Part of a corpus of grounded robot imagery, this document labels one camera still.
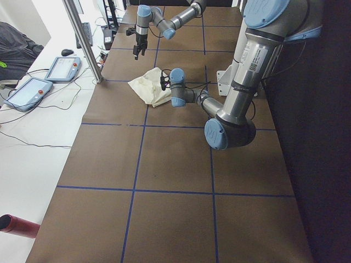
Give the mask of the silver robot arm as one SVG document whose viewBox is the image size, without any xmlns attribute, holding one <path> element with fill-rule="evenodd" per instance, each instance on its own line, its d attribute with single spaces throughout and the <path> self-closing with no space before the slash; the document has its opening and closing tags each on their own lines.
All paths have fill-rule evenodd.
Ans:
<svg viewBox="0 0 351 263">
<path fill-rule="evenodd" d="M 190 7 L 170 20 L 163 17 L 159 7 L 151 7 L 144 4 L 138 6 L 136 23 L 134 27 L 130 27 L 126 31 L 128 36 L 135 34 L 137 42 L 133 47 L 135 60 L 138 60 L 139 55 L 145 55 L 145 51 L 148 48 L 148 31 L 151 23 L 159 30 L 162 37 L 171 39 L 174 37 L 176 30 L 190 20 L 201 17 L 207 6 L 206 1 L 188 1 L 188 3 Z"/>
<path fill-rule="evenodd" d="M 196 103 L 211 116 L 204 128 L 207 143 L 225 150 L 246 146 L 256 135 L 254 123 L 246 118 L 257 88 L 281 44 L 316 38 L 322 28 L 324 1 L 248 1 L 235 53 L 240 56 L 228 67 L 229 92 L 223 104 L 206 91 L 187 89 L 180 68 L 170 72 L 174 107 Z"/>
</svg>

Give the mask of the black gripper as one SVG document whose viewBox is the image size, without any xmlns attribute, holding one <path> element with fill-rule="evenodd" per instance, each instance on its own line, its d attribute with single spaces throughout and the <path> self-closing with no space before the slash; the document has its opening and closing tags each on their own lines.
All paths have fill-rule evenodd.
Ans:
<svg viewBox="0 0 351 263">
<path fill-rule="evenodd" d="M 161 76 L 160 77 L 160 85 L 161 85 L 161 90 L 165 91 L 166 89 L 169 89 L 171 86 L 171 80 L 169 76 Z"/>
<path fill-rule="evenodd" d="M 131 36 L 133 34 L 135 34 L 136 40 L 136 44 L 133 47 L 133 55 L 134 59 L 138 60 L 139 51 L 141 51 L 141 55 L 144 56 L 148 47 L 148 28 L 140 26 L 129 27 L 126 31 L 126 35 Z"/>
</svg>

